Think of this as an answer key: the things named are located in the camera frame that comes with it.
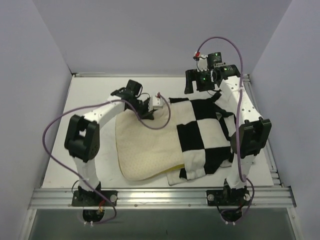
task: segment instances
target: white table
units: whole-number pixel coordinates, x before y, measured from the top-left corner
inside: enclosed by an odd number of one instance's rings
[[[184,95],[184,77],[73,77],[64,112],[76,107],[105,102],[111,92],[125,87],[129,79],[133,79],[143,86],[143,92],[156,94],[160,92],[164,97],[192,97],[207,98],[207,92],[196,92]],[[79,110],[62,118],[54,142],[52,154],[68,167],[76,170],[76,165],[64,148],[64,141],[73,114],[83,115],[89,110]],[[269,158],[262,150],[251,167],[248,177],[255,186],[273,186],[273,179],[268,165]],[[165,174],[142,181],[126,180],[121,174],[118,164],[118,154],[115,140],[115,118],[107,123],[100,132],[100,150],[95,159],[97,176],[103,188],[138,189],[138,188],[171,188]],[[207,175],[197,180],[172,186],[173,188],[203,188],[222,187],[229,168],[219,168],[215,174]],[[73,173],[62,168],[50,159],[42,188],[71,188],[78,179]]]

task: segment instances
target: black and white checkered fabric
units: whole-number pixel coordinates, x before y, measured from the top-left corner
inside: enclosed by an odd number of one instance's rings
[[[181,179],[214,174],[224,160],[233,159],[225,118],[233,114],[219,107],[219,92],[211,98],[170,98],[184,160]]]

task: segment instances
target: gray wall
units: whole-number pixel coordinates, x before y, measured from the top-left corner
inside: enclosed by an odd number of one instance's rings
[[[212,35],[251,73],[291,0],[33,0],[73,73],[178,74]],[[222,40],[203,53],[222,51]]]
[[[293,0],[252,73],[280,177],[291,185],[306,239],[319,239],[320,1]]]
[[[46,124],[63,109],[71,74],[31,0],[0,7],[0,229],[17,239],[47,165]],[[56,129],[49,137],[52,147]]]

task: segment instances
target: gray panel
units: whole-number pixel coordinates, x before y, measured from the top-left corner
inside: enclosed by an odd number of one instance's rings
[[[63,109],[71,74],[31,0],[0,7],[0,229],[17,239],[48,163],[42,132]],[[57,126],[48,134],[52,148]]]
[[[306,239],[319,239],[320,1],[294,0],[252,73],[281,180],[291,185]]]
[[[38,210],[30,240],[291,240],[287,210],[251,209],[236,226],[225,225],[215,208],[119,210],[116,220],[84,226],[78,210]]]
[[[178,74],[203,40],[230,38],[251,73],[291,0],[33,0],[73,73]],[[203,53],[236,51],[215,40]]]

